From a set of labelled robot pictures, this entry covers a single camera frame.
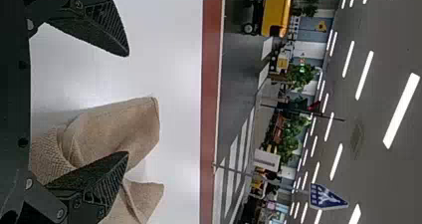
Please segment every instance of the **pole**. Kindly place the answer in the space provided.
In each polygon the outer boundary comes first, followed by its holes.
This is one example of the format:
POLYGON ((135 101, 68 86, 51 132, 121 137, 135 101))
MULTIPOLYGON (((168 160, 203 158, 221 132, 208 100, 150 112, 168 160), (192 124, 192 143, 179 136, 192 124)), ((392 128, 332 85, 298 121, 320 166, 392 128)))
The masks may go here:
MULTIPOLYGON (((277 110, 277 111, 280 111, 280 112, 287 111, 287 112, 295 112, 297 114, 301 114, 301 113, 304 113, 304 114, 313 114, 314 116, 318 116, 318 117, 331 118, 330 116, 323 115, 320 112, 305 112, 305 111, 299 111, 299 110, 280 109, 280 108, 277 108, 277 107, 263 105, 263 104, 261 104, 261 107, 271 108, 271 109, 274 109, 274 110, 277 110)), ((334 117, 333 119, 334 120, 337 120, 337 121, 345 121, 344 118, 339 118, 339 117, 334 117)))
POLYGON ((289 189, 289 190, 292 190, 293 189, 293 186, 284 185, 281 182, 269 180, 269 179, 267 179, 267 178, 265 178, 265 177, 263 177, 261 175, 258 175, 258 174, 251 174, 251 173, 247 173, 247 172, 244 172, 244 171, 239 171, 239 170, 236 170, 236 169, 233 169, 233 168, 230 168, 230 167, 226 167, 226 166, 222 166, 222 165, 217 165, 215 163, 213 163, 212 165, 214 167, 223 168, 225 170, 232 171, 232 172, 235 172, 235 173, 244 175, 244 176, 249 176, 249 177, 252 177, 252 178, 255 177, 255 178, 258 178, 258 179, 260 179, 262 181, 268 182, 268 183, 270 183, 272 185, 279 186, 281 188, 285 188, 285 189, 289 189))

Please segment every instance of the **gray floor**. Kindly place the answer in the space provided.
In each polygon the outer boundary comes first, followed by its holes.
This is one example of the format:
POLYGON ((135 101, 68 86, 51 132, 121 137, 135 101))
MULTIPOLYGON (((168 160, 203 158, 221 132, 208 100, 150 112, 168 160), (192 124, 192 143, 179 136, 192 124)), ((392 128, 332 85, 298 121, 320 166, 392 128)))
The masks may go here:
POLYGON ((260 56, 266 38, 241 33, 242 24, 252 19, 245 1, 226 0, 217 162, 229 155, 230 144, 251 112, 259 75, 267 64, 260 56))
MULTIPOLYGON (((420 120, 422 86, 416 90, 407 114, 390 149, 382 139, 386 133, 409 75, 422 75, 420 39, 422 19, 413 9, 422 0, 355 0, 354 7, 339 10, 334 22, 338 32, 332 58, 327 59, 326 91, 330 93, 327 112, 346 118, 335 122, 327 142, 323 142, 327 121, 319 119, 315 135, 319 135, 316 155, 302 169, 314 173, 321 167, 316 182, 326 185, 350 202, 350 208, 323 212, 319 223, 348 223, 355 205, 360 205, 359 224, 420 223, 419 202, 422 195, 422 159, 420 120), (354 52, 345 79, 341 77, 351 40, 354 52), (359 101, 354 98, 369 51, 374 52, 367 80, 359 101), (362 126, 362 143, 355 156, 351 135, 357 123, 362 126), (331 166, 340 143, 344 150, 333 181, 329 181, 331 166)), ((302 196, 299 217, 288 223, 301 223, 302 196)), ((305 223, 315 222, 317 212, 309 210, 305 223)))

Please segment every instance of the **floor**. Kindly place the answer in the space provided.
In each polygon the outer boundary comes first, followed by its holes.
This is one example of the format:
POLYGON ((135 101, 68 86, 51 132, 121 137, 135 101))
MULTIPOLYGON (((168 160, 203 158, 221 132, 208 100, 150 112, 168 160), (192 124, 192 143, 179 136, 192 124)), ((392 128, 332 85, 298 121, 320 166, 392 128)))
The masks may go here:
POLYGON ((383 139, 410 75, 422 75, 419 58, 422 19, 404 12, 421 7, 422 1, 367 0, 362 4, 362 0, 355 0, 352 8, 349 3, 350 0, 345 0, 344 9, 336 13, 333 30, 338 35, 332 56, 327 54, 325 59, 323 91, 324 96, 329 94, 325 113, 334 113, 346 121, 334 121, 324 141, 328 120, 317 120, 314 135, 309 138, 314 140, 318 136, 315 155, 308 157, 298 175, 304 179, 309 173, 305 189, 309 188, 310 177, 319 162, 316 182, 344 197, 349 208, 322 212, 318 221, 315 210, 304 212, 308 199, 296 194, 296 206, 299 202, 301 207, 298 211, 295 208, 287 223, 356 223, 349 222, 356 205, 361 211, 359 224, 420 223, 417 208, 422 194, 420 84, 390 148, 383 139), (355 45, 343 78, 351 41, 355 45), (357 101, 356 90, 370 51, 374 53, 373 60, 357 101), (331 180, 341 143, 343 150, 331 180))
MULTIPOLYGON (((268 74, 268 55, 280 43, 273 38, 245 36, 242 24, 252 19, 245 0, 225 0, 218 122, 217 164, 244 171, 255 145, 253 126, 256 95, 268 74)), ((214 223, 235 223, 243 196, 245 177, 217 168, 215 172, 214 223)))

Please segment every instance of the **traffic sign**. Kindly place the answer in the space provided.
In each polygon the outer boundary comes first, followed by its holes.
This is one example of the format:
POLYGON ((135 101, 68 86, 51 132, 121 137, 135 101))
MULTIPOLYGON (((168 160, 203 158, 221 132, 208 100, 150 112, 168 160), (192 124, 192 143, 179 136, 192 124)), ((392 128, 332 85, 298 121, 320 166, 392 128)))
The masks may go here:
POLYGON ((328 188, 313 183, 310 186, 310 205, 312 209, 327 211, 347 208, 348 202, 328 188))

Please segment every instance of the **screw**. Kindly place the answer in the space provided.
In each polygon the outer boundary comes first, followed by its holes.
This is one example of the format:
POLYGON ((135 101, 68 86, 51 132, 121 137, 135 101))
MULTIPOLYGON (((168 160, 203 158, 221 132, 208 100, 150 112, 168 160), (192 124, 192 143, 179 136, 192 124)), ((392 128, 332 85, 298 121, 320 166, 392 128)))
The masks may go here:
POLYGON ((26 189, 26 190, 29 190, 29 189, 32 187, 32 184, 33 184, 32 179, 31 179, 31 178, 28 178, 28 179, 27 179, 27 184, 26 184, 26 186, 25 186, 25 189, 26 189))
POLYGON ((81 207, 81 205, 82 205, 82 199, 81 198, 76 199, 74 203, 74 208, 78 209, 81 207))
POLYGON ((84 8, 84 3, 82 3, 81 0, 75 1, 75 5, 77 6, 78 9, 84 8))
POLYGON ((25 137, 20 138, 20 139, 18 140, 18 146, 19 146, 19 147, 25 148, 25 147, 27 147, 27 146, 28 146, 28 144, 29 144, 29 140, 28 140, 28 139, 26 139, 25 137))
POLYGON ((65 215, 65 210, 60 209, 60 210, 57 212, 57 219, 62 219, 64 215, 65 215))
POLYGON ((30 19, 27 19, 27 26, 28 26, 29 31, 34 30, 34 22, 31 21, 30 19))

